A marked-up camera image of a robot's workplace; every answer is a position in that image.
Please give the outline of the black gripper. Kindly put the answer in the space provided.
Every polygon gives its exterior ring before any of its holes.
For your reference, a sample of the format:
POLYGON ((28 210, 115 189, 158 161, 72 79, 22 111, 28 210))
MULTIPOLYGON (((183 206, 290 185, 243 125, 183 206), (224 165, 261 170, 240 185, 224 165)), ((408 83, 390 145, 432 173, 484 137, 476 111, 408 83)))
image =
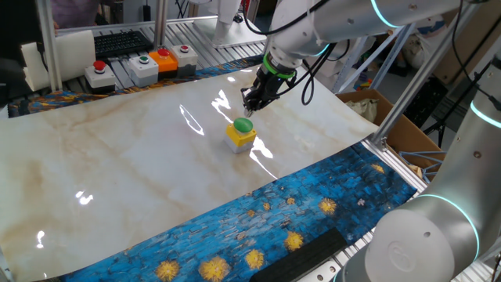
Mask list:
POLYGON ((266 66, 260 66, 250 88, 242 88, 243 113, 250 118, 255 111, 262 110, 278 99, 278 91, 285 80, 294 76, 294 70, 273 74, 266 66))

